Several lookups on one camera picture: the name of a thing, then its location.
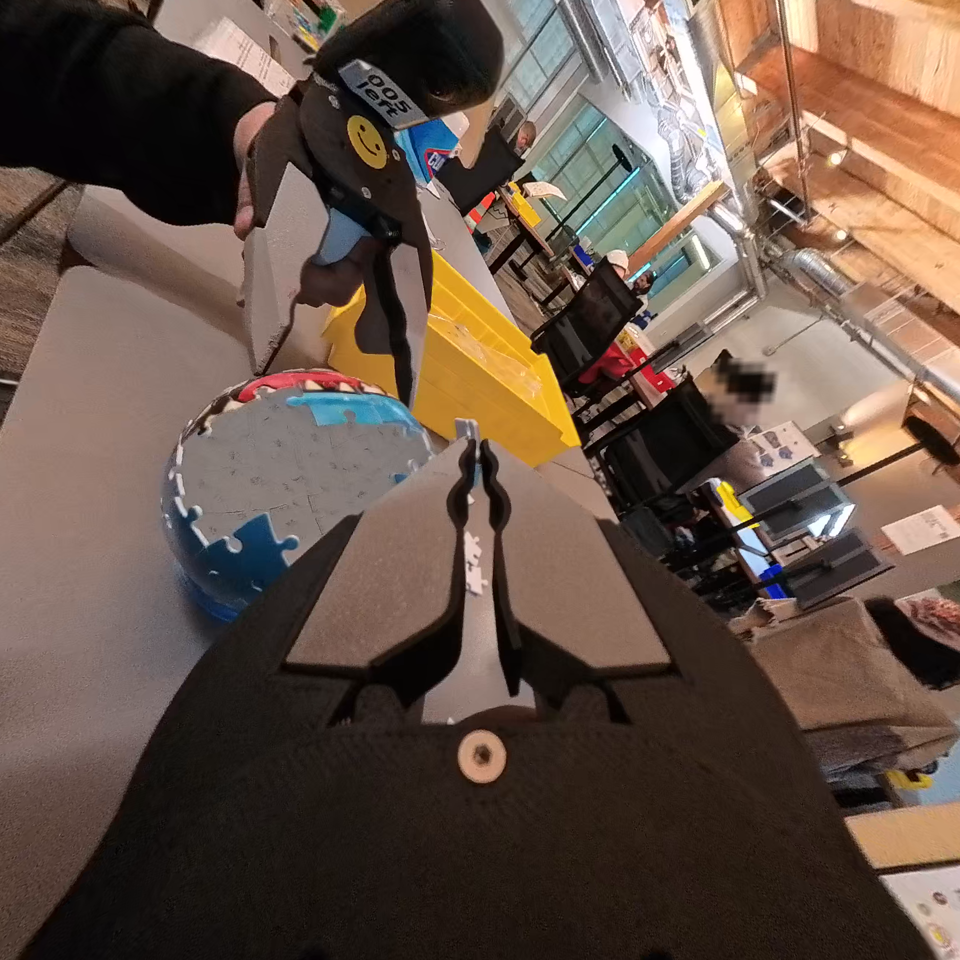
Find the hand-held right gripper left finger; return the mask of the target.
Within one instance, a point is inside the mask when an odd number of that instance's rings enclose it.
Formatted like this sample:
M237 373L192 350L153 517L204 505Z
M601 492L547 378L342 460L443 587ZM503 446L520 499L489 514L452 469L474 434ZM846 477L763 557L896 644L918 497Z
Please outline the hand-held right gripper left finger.
M460 658L477 442L461 438L360 517L285 666L388 687L405 707Z

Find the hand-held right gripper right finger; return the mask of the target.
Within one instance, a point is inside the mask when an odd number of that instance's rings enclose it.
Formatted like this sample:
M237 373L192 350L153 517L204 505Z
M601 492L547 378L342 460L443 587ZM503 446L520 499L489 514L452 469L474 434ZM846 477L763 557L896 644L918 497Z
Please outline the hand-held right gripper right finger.
M673 660L593 513L501 444L480 467L493 534L489 586L511 695L664 675Z

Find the blue puzzle ball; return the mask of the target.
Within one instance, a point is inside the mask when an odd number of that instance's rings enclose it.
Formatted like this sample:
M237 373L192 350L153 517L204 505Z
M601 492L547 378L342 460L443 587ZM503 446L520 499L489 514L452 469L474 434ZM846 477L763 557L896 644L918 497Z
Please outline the blue puzzle ball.
M338 522L434 454L402 402L331 368L219 394L163 470L163 533L186 594L210 618L234 621Z

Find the person's left forearm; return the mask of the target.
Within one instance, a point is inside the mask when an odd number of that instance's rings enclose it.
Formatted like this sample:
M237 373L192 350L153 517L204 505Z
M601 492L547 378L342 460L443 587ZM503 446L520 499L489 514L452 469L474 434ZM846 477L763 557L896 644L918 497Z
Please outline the person's left forearm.
M234 226L234 129L276 101L238 67L96 2L2 2L1 164L121 191L173 226Z

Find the person's left hand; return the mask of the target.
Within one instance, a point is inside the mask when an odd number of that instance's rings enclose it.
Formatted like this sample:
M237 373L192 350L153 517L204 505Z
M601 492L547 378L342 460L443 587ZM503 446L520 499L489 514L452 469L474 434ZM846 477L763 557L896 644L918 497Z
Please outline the person's left hand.
M234 235L244 241L254 228L254 201L249 182L248 160L264 125L274 115L278 101L260 102L237 122L232 147L238 171L236 203L233 219Z

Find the clear plastic bag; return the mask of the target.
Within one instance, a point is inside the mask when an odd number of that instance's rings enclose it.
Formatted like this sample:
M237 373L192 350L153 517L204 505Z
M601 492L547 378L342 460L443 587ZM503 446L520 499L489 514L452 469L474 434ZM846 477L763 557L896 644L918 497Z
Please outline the clear plastic bag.
M543 382L534 369L529 350L484 341L461 320L442 314L431 313L428 321L431 330L442 334L482 370L525 400L533 401L542 394Z

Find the blue white packet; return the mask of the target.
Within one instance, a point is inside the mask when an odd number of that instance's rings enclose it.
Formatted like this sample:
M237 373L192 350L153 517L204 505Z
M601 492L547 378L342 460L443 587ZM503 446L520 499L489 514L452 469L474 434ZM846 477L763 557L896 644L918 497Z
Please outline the blue white packet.
M457 111L393 133L419 185L431 184L445 163L456 156L469 125L467 114Z

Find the clear box of parts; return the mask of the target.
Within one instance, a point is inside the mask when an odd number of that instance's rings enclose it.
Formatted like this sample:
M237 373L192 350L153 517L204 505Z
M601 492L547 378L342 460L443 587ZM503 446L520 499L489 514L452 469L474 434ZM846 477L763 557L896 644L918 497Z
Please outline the clear box of parts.
M347 22L337 1L262 1L270 20L308 54L316 54Z

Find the black monitor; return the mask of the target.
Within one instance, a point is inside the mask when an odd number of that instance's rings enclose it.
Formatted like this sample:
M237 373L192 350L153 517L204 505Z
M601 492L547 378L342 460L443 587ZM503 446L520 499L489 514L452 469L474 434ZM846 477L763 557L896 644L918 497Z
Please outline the black monitor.
M434 181L441 185L460 216L476 209L487 195L514 179L523 158L513 142L499 128L490 129L472 167L464 166L460 155L449 158Z

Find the grey framed monitor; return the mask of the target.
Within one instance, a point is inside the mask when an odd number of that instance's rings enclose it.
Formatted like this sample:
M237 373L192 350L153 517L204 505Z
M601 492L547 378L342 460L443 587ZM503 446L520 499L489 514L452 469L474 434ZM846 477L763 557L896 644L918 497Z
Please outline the grey framed monitor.
M808 557L787 565L765 584L783 587L799 609L807 611L893 568L893 562L854 527L830 538Z
M737 497L770 546L806 536L835 537L857 510L814 458L788 466Z

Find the dark patterned object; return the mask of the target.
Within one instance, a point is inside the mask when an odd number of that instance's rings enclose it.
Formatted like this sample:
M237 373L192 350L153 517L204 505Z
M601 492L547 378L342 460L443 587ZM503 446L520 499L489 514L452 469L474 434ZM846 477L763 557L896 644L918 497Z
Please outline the dark patterned object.
M875 596L864 601L884 642L895 658L925 688L948 690L958 685L958 649L930 635L890 597Z

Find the white paper sign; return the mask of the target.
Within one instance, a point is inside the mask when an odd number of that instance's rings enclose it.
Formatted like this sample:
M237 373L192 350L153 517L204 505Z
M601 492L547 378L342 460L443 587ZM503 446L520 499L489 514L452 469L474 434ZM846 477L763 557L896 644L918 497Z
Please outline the white paper sign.
M920 510L881 527L881 550L909 556L959 539L959 507Z

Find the wooden instruction board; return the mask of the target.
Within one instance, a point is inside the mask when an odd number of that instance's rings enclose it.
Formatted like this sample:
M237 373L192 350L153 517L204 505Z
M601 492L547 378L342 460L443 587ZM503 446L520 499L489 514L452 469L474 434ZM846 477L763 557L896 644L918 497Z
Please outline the wooden instruction board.
M956 865L959 802L857 814L846 828L878 873Z

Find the black stanchion post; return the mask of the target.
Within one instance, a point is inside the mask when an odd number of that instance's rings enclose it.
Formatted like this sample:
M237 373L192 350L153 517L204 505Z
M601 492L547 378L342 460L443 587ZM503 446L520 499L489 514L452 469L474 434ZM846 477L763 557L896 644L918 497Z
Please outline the black stanchion post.
M908 414L901 428L909 434L913 443L842 477L836 482L836 486L850 486L919 452L928 454L939 467L952 468L959 465L959 454L952 442L927 420L916 414Z

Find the silver ventilation duct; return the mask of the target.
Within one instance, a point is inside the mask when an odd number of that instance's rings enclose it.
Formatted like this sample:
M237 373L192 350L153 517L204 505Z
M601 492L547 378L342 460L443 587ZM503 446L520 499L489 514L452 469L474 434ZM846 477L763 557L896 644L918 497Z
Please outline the silver ventilation duct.
M559 2L589 99L726 234L732 321L792 282L893 369L958 395L958 2Z

